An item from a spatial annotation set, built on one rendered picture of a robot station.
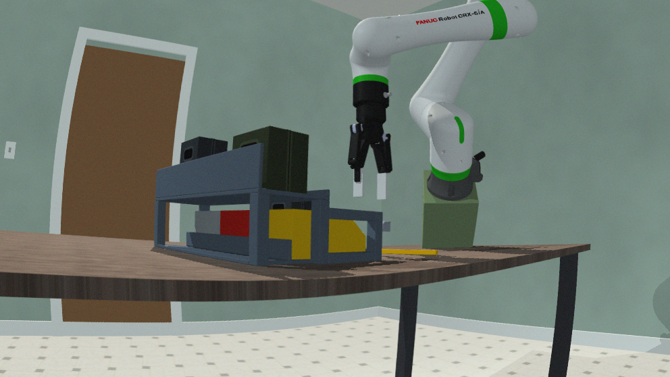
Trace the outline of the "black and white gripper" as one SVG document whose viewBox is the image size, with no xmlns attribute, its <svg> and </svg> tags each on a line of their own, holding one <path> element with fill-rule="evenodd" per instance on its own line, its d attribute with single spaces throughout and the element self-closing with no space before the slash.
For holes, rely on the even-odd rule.
<svg viewBox="0 0 670 377">
<path fill-rule="evenodd" d="M 382 126 L 386 121 L 386 109 L 381 105 L 360 105 L 356 109 L 356 120 L 358 124 L 350 125 L 351 139 L 348 158 L 348 165 L 354 169 L 353 196 L 364 197 L 365 168 L 363 167 L 369 145 L 371 145 L 379 173 L 377 200 L 388 199 L 388 173 L 392 171 L 392 158 L 390 134 L 386 134 Z"/>
</svg>

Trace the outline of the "grey open bin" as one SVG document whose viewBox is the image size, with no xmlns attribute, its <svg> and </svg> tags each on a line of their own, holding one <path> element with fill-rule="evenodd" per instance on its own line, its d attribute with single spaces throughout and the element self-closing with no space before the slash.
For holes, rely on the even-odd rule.
<svg viewBox="0 0 670 377">
<path fill-rule="evenodd" d="M 220 234 L 220 211 L 195 211 L 195 232 Z"/>
</svg>

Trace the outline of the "yellow open bin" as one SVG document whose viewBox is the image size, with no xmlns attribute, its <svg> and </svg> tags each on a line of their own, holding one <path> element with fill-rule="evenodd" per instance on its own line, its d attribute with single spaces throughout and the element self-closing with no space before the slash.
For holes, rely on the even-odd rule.
<svg viewBox="0 0 670 377">
<path fill-rule="evenodd" d="M 269 238 L 292 240 L 292 259 L 311 259 L 311 210 L 270 209 Z M 366 236 L 353 220 L 329 219 L 329 250 L 365 251 Z"/>
</svg>

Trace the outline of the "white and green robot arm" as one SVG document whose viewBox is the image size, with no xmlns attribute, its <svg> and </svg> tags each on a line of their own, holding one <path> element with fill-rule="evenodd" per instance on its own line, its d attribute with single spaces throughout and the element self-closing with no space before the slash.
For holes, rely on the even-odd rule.
<svg viewBox="0 0 670 377">
<path fill-rule="evenodd" d="M 362 20 L 353 31 L 350 63 L 353 106 L 389 106 L 391 55 L 449 43 L 411 99 L 411 117 L 430 140 L 429 192 L 442 200 L 466 198 L 482 181 L 473 155 L 473 119 L 453 105 L 472 64 L 487 40 L 531 34 L 538 23 L 528 0 L 468 0 L 467 4 L 418 14 Z M 471 178 L 470 178 L 471 177 Z"/>
</svg>

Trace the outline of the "blue-grey metal shelf rack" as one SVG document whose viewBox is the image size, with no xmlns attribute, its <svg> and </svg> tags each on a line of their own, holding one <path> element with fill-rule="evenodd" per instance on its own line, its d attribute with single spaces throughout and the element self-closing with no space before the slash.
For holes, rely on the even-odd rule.
<svg viewBox="0 0 670 377">
<path fill-rule="evenodd" d="M 252 266 L 382 260 L 382 232 L 390 232 L 391 223 L 383 221 L 383 212 L 330 208 L 329 189 L 305 194 L 262 188 L 263 149 L 258 143 L 157 170 L 154 246 Z M 311 259 L 292 259 L 292 240 L 269 238 L 269 204 L 301 201 L 311 201 Z M 199 211 L 250 204 L 249 236 L 186 232 L 186 245 L 165 245 L 166 202 L 198 205 Z M 329 219 L 366 220 L 364 253 L 328 253 Z"/>
</svg>

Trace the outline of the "red bin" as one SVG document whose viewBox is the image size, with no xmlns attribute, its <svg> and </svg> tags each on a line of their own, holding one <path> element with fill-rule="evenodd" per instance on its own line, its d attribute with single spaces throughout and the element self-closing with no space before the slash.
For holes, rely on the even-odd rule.
<svg viewBox="0 0 670 377">
<path fill-rule="evenodd" d="M 249 210 L 220 211 L 220 234 L 249 236 Z"/>
</svg>

